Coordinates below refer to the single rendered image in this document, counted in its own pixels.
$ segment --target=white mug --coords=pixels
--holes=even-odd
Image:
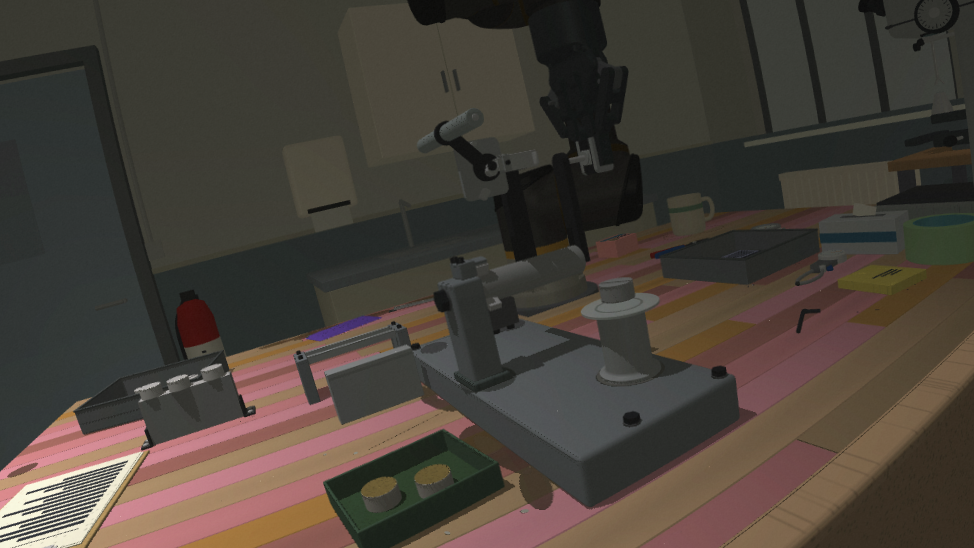
[[[704,202],[710,205],[710,213],[706,215],[703,213]],[[699,234],[706,228],[706,222],[714,218],[714,201],[707,196],[701,197],[699,192],[667,198],[666,206],[670,212],[670,227],[678,236]]]

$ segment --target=door frame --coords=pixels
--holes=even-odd
[[[162,298],[159,296],[149,255],[145,250],[142,229],[135,212],[135,202],[132,199],[132,191],[129,188],[128,176],[125,172],[125,164],[122,161],[122,152],[118,143],[118,134],[115,131],[115,118],[108,101],[108,90],[105,87],[105,75],[102,71],[98,48],[87,46],[0,61],[0,82],[77,67],[84,68],[85,78],[88,81],[88,94],[91,97],[91,105],[95,112],[95,122],[98,125],[101,148],[105,154],[108,177],[112,183],[115,205],[122,221],[125,241],[128,244],[132,266],[135,268],[135,276],[142,292],[142,300],[145,302],[145,309],[149,314],[149,322],[152,325],[152,331],[159,345],[159,351],[162,353],[163,361],[166,364],[174,363],[180,360],[180,356],[176,350],[176,344],[173,342],[172,332],[169,330],[169,322],[166,320]]]

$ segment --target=wooden tabletop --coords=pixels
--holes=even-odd
[[[971,165],[971,151],[966,148],[934,147],[904,156],[888,163],[889,171],[913,171],[935,167]]]
[[[770,222],[814,228],[850,210],[728,213],[708,222],[703,236]],[[388,342],[315,364],[323,401],[308,405],[296,350],[393,319],[413,342],[447,336],[443,314],[426,303],[325,342],[292,339],[231,356],[237,387],[257,415],[149,450],[91,546],[348,547],[351,537],[322,482],[445,429],[498,461],[505,488],[410,539],[411,547],[717,548],[733,541],[736,548],[741,531],[767,522],[765,514],[827,469],[959,345],[974,350],[965,343],[974,331],[970,264],[855,255],[801,287],[794,280],[815,257],[751,286],[663,278],[650,253],[689,240],[663,226],[640,234],[639,251],[622,258],[600,259],[593,248],[586,276],[631,277],[638,292],[658,295],[660,304],[646,314],[652,345],[694,365],[725,365],[737,378],[741,419],[606,503],[582,506],[428,389],[420,399],[339,424],[325,371],[387,350]],[[925,268],[927,277],[893,296],[837,287],[840,277],[870,264]],[[530,319],[598,337],[595,323],[580,315],[595,299]],[[796,333],[804,308],[821,313],[807,316]],[[0,506],[26,484],[138,452],[143,428],[140,421],[85,436],[69,410],[0,471]],[[28,465],[35,466],[24,472]]]

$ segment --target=sink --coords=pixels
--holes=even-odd
[[[818,230],[733,230],[660,258],[663,276],[752,284],[819,252]]]

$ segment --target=green stripe on mug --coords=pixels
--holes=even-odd
[[[693,211],[694,209],[703,209],[703,202],[687,207],[670,208],[670,215],[674,213],[683,213],[685,211]]]

